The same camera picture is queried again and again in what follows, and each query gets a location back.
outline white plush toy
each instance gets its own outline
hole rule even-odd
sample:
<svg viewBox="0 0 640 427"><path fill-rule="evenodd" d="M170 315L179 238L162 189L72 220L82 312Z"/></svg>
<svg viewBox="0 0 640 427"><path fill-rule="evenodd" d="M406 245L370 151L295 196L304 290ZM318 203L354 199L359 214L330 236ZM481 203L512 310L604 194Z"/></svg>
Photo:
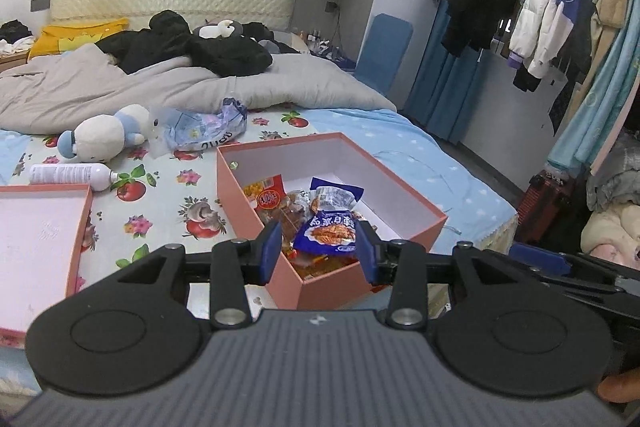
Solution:
<svg viewBox="0 0 640 427"><path fill-rule="evenodd" d="M217 39L219 37L226 39L234 32L236 35L242 34L242 25L239 25L239 23L235 23L229 19L220 21L218 24L201 26L194 31L196 35L201 36L204 39Z"/></svg>
<svg viewBox="0 0 640 427"><path fill-rule="evenodd" d="M65 131L58 138L58 151L82 162L106 162L125 147L144 143L152 128L149 111L135 103L113 116L100 114L84 120L74 131Z"/></svg>

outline wall outlet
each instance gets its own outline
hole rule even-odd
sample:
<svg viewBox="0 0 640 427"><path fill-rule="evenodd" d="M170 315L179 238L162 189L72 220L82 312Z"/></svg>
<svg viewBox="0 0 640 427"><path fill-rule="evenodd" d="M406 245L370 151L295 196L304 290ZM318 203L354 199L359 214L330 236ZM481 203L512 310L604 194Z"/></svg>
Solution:
<svg viewBox="0 0 640 427"><path fill-rule="evenodd" d="M31 12L48 10L50 6L51 0L31 0Z"/></svg>
<svg viewBox="0 0 640 427"><path fill-rule="evenodd" d="M324 11L326 13L334 13L337 9L338 9L337 2L327 1L326 5L324 6Z"/></svg>

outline pink box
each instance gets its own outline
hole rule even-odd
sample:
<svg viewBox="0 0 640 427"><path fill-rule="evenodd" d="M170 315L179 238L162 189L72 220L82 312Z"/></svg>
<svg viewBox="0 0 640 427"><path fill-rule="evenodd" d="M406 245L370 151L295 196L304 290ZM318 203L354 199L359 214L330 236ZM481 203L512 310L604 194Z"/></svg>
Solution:
<svg viewBox="0 0 640 427"><path fill-rule="evenodd" d="M364 188L356 210L385 240L410 239L429 251L447 220L433 203L339 132L226 145L217 155L218 197L238 237L252 239L262 229L241 187L278 174L287 192L308 189L313 176ZM267 289L278 308L322 310L353 301L371 286L359 263L302 280L280 254Z"/></svg>
<svg viewBox="0 0 640 427"><path fill-rule="evenodd" d="M89 185L0 187L0 333L24 338L40 313L76 291Z"/></svg>

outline yellow pillow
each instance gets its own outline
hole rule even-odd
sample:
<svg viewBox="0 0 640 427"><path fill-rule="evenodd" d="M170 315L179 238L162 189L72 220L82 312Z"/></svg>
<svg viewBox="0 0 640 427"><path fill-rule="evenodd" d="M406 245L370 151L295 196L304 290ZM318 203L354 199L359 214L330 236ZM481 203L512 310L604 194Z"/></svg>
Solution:
<svg viewBox="0 0 640 427"><path fill-rule="evenodd" d="M129 19L122 18L101 23L69 23L67 25L44 26L41 35L29 52L29 58L38 55L55 55L79 48L88 42L97 42L104 37L123 31Z"/></svg>

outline blue and white plush toy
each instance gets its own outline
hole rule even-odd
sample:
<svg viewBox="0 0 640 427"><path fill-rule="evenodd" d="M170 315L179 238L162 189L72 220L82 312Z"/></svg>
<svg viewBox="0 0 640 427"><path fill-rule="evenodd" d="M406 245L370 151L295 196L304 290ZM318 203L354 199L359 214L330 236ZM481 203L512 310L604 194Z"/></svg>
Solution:
<svg viewBox="0 0 640 427"><path fill-rule="evenodd" d="M81 162L106 162L125 147L144 143L152 128L149 111L135 103L113 116L100 114L84 120L74 131L65 131L58 138L58 151Z"/></svg>

